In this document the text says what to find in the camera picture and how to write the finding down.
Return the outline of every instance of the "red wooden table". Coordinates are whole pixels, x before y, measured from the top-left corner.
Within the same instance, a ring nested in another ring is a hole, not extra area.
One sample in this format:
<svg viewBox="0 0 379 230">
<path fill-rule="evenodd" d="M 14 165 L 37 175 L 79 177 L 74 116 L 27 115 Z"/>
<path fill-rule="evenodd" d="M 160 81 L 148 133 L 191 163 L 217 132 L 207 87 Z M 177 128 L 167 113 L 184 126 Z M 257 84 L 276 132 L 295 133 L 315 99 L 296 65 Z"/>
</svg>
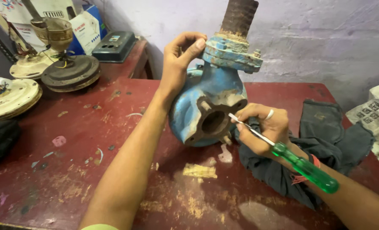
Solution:
<svg viewBox="0 0 379 230">
<path fill-rule="evenodd" d="M 129 115 L 145 111 L 159 84 L 125 77 L 135 69 L 136 62 L 129 61 L 119 74 L 104 71 L 90 89 L 45 90 L 40 102 L 22 116 L 22 135 L 0 163 L 0 196 L 6 198 L 0 199 L 0 223 L 77 228 L 100 177 L 141 119 Z M 245 86 L 249 102 L 288 110 L 294 134 L 299 130 L 304 99 L 335 102 L 318 83 Z M 350 126 L 347 118 L 343 125 Z M 66 139 L 60 147 L 52 143 L 58 136 Z M 222 153 L 220 144 L 186 147 L 167 125 L 133 228 L 336 229 L 342 225 L 326 205 L 313 211 L 253 178 L 239 162 L 237 149 L 237 144 L 228 147 L 233 162 L 222 163 L 217 157 Z M 210 157 L 217 161 L 217 179 L 182 175 L 186 163 L 202 164 Z M 379 194 L 379 162 L 374 155 L 366 157 L 350 176 Z"/>
</svg>

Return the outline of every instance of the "rusty pipe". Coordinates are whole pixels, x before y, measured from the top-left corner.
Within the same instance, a ring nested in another ring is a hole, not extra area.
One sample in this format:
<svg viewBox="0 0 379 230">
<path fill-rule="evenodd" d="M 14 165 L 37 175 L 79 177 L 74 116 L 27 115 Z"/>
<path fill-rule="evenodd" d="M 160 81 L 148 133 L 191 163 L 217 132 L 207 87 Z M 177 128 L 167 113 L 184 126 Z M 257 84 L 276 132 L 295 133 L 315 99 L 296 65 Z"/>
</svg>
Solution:
<svg viewBox="0 0 379 230">
<path fill-rule="evenodd" d="M 258 6 L 254 0 L 229 0 L 219 33 L 246 39 Z"/>
</svg>

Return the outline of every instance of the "hand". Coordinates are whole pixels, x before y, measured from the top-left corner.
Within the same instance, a ring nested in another ring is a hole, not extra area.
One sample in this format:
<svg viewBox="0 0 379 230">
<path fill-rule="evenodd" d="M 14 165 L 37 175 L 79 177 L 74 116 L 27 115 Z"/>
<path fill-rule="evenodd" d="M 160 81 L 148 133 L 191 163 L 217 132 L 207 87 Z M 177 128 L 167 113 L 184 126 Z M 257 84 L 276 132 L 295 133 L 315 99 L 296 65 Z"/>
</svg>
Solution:
<svg viewBox="0 0 379 230">
<path fill-rule="evenodd" d="M 159 89 L 174 99 L 184 86 L 189 63 L 205 49 L 207 36 L 183 32 L 164 49 L 164 67 Z"/>
<path fill-rule="evenodd" d="M 271 109 L 274 111 L 272 117 L 265 120 Z M 291 145 L 288 133 L 289 119 L 286 110 L 249 103 L 246 107 L 239 110 L 235 116 L 241 122 L 246 121 L 249 117 L 256 117 L 260 123 L 262 135 L 274 143 L 283 142 L 288 146 Z M 269 144 L 253 135 L 244 124 L 238 123 L 236 126 L 239 130 L 239 139 L 254 153 L 277 160 L 277 157 L 270 152 L 271 146 Z"/>
</svg>

